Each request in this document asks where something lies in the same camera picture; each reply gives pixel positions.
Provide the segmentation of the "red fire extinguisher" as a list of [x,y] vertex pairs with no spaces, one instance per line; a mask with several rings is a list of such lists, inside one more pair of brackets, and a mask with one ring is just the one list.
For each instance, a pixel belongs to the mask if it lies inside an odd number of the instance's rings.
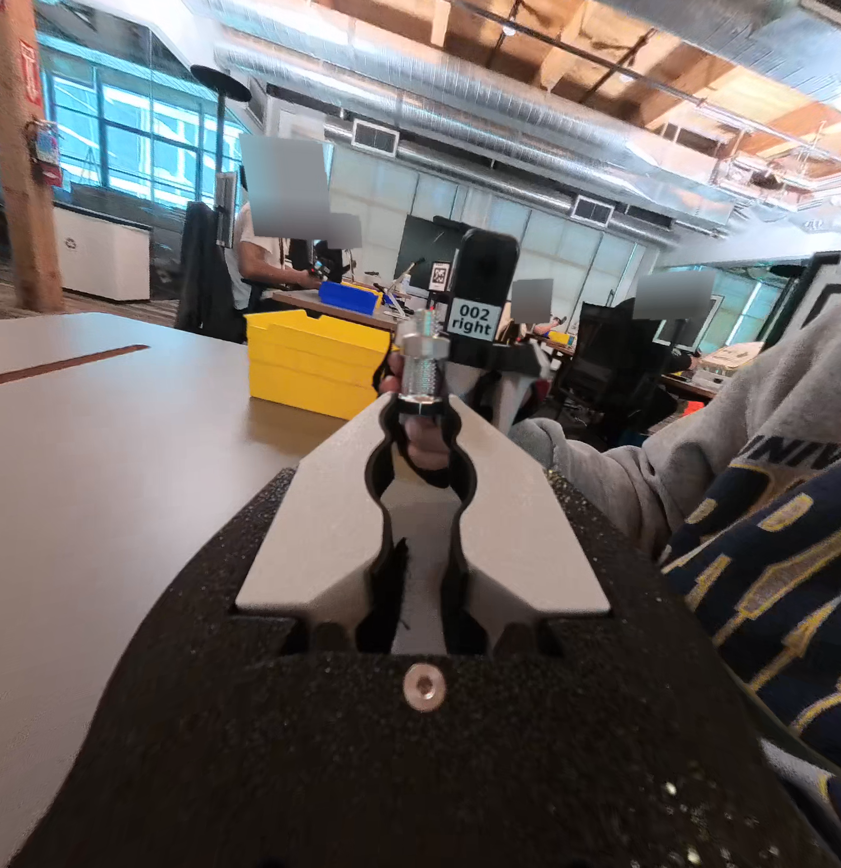
[[24,130],[33,179],[52,188],[63,187],[57,124],[32,118]]

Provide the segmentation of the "white cabinet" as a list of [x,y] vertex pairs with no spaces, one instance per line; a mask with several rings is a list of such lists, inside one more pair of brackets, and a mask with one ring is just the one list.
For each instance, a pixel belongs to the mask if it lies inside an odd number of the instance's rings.
[[53,219],[63,290],[111,302],[151,300],[152,229],[55,202]]

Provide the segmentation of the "red sign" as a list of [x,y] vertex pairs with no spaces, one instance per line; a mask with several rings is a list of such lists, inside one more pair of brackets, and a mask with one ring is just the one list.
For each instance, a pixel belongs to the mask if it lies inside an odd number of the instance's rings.
[[18,40],[18,46],[24,98],[42,111],[44,97],[38,49],[23,39]]

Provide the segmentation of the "silver threaded bolt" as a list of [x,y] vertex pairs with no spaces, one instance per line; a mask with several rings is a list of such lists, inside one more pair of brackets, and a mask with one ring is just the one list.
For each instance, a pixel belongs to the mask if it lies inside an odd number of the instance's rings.
[[[435,310],[425,307],[417,310],[413,317],[405,320],[397,329],[398,334],[418,330],[422,334],[443,334],[440,331]],[[400,403],[402,412],[424,418],[434,418],[443,411],[441,396],[441,368],[448,360],[418,361],[404,358],[402,391]]]

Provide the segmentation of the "wooden work desk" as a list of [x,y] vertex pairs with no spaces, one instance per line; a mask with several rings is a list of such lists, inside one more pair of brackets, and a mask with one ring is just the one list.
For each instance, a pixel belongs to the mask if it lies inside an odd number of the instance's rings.
[[290,309],[303,309],[316,315],[353,322],[379,331],[388,331],[391,334],[394,334],[397,331],[399,323],[406,319],[394,312],[384,310],[381,305],[378,305],[371,313],[339,308],[322,301],[318,291],[267,290],[264,294],[275,301],[285,304]]

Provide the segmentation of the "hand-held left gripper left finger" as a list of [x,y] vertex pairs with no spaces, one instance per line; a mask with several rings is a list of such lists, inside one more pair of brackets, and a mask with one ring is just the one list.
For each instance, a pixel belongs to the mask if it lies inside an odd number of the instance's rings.
[[393,483],[396,396],[386,393],[296,468],[236,597],[244,615],[330,625],[361,653],[391,651],[407,545],[382,503]]

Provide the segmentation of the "white air vent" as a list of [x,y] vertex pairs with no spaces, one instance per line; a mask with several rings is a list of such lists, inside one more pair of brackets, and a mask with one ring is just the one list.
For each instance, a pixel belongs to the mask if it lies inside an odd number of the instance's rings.
[[396,129],[364,121],[358,117],[353,119],[350,144],[356,150],[396,159],[400,141],[401,135]]
[[616,211],[615,203],[578,194],[574,197],[570,219],[600,229],[606,228]]

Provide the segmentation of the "dark computer monitor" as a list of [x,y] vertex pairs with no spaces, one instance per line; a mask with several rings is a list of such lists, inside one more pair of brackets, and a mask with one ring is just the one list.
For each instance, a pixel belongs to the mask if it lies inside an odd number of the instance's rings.
[[427,220],[407,215],[393,277],[400,280],[408,272],[410,292],[425,294],[434,264],[453,264],[456,250],[470,229],[467,223],[441,216]]

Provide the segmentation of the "blue plastic bin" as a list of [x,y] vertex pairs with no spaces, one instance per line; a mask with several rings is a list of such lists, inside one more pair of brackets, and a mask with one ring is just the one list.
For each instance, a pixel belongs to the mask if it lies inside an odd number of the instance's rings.
[[318,295],[320,301],[325,305],[367,317],[373,316],[382,304],[382,295],[374,288],[336,283],[329,280],[321,283],[318,288]]

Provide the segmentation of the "person's right forearm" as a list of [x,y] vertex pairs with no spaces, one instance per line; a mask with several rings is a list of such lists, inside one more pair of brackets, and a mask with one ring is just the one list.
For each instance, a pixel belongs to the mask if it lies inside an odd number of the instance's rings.
[[599,451],[551,419],[509,438],[652,557],[683,524],[711,534],[841,461],[841,302],[640,446]]

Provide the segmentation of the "black jacket on chair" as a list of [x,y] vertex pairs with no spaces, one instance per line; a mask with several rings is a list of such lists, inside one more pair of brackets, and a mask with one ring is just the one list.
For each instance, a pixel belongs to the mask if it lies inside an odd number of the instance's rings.
[[246,321],[234,306],[231,275],[217,244],[217,217],[200,201],[189,202],[185,212],[174,327],[236,344],[246,340]]

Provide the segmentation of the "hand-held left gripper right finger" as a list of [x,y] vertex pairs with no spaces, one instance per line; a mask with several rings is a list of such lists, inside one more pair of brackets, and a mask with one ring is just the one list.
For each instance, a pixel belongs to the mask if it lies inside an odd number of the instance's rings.
[[459,506],[439,598],[449,655],[486,655],[511,627],[545,647],[549,623],[610,602],[542,466],[458,396],[443,418]]

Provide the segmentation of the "silver air duct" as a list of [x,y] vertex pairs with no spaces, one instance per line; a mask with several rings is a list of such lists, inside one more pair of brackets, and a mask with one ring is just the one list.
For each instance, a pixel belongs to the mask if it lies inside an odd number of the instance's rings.
[[664,214],[691,232],[722,238],[727,220],[717,223],[702,209],[718,202],[674,187],[668,181],[634,175],[600,159],[519,132],[501,122],[450,107],[425,96],[342,70],[290,49],[228,31],[217,38],[213,57],[280,89],[345,109],[402,133],[455,146],[568,189],[626,206]]

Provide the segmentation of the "silver hex nut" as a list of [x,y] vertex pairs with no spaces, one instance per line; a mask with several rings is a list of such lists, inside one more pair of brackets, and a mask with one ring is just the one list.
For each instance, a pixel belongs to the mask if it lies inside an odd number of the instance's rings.
[[405,331],[397,335],[393,347],[407,359],[438,362],[450,358],[450,341],[443,334]]

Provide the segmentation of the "person's right hand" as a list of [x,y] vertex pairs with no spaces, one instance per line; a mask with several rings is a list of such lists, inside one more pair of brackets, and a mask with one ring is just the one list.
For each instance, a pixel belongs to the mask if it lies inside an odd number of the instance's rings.
[[[383,363],[383,370],[375,389],[379,394],[402,391],[404,358],[391,351]],[[403,431],[403,457],[416,472],[444,472],[448,469],[450,450],[443,438],[439,422],[435,418],[417,415],[400,416]]]

